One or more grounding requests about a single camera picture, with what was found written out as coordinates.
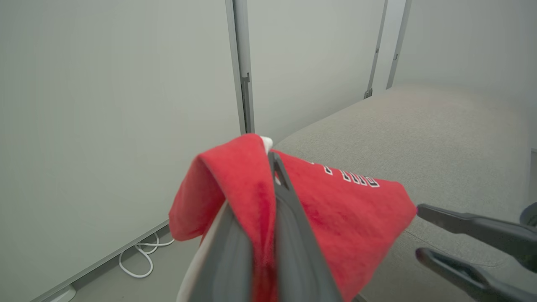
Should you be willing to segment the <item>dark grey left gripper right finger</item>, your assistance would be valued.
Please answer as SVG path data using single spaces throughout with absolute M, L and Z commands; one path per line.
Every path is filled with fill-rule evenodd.
M 283 160 L 274 151 L 268 160 L 276 196 L 278 301 L 343 301 Z

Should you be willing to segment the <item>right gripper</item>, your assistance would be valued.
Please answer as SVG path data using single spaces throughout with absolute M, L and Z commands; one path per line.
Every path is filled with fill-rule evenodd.
M 537 254 L 537 203 L 522 211 L 519 222 L 507 222 L 471 213 L 459 213 L 420 204 L 417 215 L 445 231 L 465 234 L 514 257 Z M 476 302 L 535 302 L 531 294 L 495 279 L 468 262 L 451 258 L 429 248 L 415 251 L 418 262 L 464 291 Z

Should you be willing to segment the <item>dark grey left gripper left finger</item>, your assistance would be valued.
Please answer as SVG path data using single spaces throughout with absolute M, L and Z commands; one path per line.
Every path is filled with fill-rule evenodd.
M 253 247 L 228 203 L 222 206 L 203 244 L 207 247 L 188 301 L 249 302 Z

